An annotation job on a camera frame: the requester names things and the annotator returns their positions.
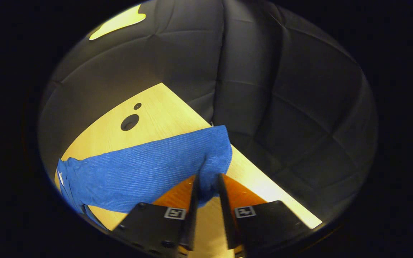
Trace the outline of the blue button-up jacket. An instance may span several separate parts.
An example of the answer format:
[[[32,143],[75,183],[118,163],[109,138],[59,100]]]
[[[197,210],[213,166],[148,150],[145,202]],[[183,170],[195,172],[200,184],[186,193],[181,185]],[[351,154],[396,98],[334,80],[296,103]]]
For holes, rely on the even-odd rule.
[[[218,196],[218,174],[226,174],[232,147],[225,125],[180,134],[78,160],[59,160],[60,191],[77,213],[104,228],[90,207],[128,214],[152,203],[192,175],[200,176],[199,207]]]

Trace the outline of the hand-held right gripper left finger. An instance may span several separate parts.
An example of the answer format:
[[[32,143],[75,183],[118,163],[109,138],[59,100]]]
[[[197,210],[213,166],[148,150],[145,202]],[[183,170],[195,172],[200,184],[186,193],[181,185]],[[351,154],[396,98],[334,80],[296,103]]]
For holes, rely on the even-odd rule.
[[[142,258],[188,258],[194,249],[199,185],[193,175],[153,204],[139,202],[111,235]]]

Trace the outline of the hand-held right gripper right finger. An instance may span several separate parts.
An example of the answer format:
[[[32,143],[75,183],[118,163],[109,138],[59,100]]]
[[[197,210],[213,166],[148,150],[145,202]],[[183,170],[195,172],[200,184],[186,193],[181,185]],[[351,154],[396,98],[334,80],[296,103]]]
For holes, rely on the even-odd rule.
[[[237,257],[264,257],[311,230],[282,201],[266,201],[225,174],[217,176],[228,248]]]

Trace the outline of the black backdrop cloth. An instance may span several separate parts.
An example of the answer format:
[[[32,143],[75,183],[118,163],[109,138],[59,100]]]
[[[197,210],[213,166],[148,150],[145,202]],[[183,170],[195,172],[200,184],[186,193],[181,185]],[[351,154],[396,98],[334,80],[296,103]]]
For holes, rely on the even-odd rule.
[[[41,102],[39,150],[57,161],[107,111],[158,83],[322,222],[353,202],[374,160],[378,113],[357,61],[266,0],[149,0],[63,58]]]

